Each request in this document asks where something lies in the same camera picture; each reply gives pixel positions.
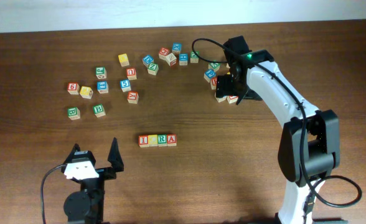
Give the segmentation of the yellow C block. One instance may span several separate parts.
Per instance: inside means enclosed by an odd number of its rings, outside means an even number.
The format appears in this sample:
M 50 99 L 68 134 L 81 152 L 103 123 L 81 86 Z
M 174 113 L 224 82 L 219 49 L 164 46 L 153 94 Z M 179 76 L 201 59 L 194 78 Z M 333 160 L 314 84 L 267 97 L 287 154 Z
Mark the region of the yellow C block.
M 156 147 L 158 146 L 158 135 L 152 134 L 148 136 L 148 144 L 149 147 Z

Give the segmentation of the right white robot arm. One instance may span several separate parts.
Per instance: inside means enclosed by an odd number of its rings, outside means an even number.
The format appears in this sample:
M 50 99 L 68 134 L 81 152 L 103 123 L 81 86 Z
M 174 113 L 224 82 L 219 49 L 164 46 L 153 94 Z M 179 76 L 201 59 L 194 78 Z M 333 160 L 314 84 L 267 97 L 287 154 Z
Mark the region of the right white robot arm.
M 252 51 L 242 36 L 222 44 L 230 73 L 217 78 L 216 96 L 262 100 L 283 131 L 278 164 L 286 178 L 283 205 L 274 223 L 313 223 L 319 191 L 340 164 L 339 120 L 321 111 L 287 81 L 267 50 Z

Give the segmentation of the green R block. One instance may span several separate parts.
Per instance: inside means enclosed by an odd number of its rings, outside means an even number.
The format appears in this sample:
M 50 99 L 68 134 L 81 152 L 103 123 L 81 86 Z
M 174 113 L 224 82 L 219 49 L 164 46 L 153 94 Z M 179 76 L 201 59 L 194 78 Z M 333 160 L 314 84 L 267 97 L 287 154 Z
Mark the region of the green R block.
M 167 135 L 166 134 L 157 135 L 157 145 L 159 147 L 167 146 Z

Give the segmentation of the red I block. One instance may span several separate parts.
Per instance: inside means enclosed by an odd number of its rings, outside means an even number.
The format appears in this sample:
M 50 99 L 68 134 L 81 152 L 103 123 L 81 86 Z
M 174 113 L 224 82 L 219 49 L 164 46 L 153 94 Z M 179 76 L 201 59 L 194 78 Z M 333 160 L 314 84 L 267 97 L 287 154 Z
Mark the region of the red I block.
M 148 135 L 139 136 L 138 137 L 139 147 L 149 147 L 148 139 L 149 139 Z

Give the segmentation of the red A block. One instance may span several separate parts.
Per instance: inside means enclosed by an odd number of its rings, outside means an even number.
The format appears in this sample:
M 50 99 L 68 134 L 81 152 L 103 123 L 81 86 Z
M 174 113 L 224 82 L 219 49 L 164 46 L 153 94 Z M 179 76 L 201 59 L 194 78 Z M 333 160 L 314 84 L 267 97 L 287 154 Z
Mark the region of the red A block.
M 177 146 L 177 135 L 176 134 L 167 135 L 167 145 L 168 146 Z

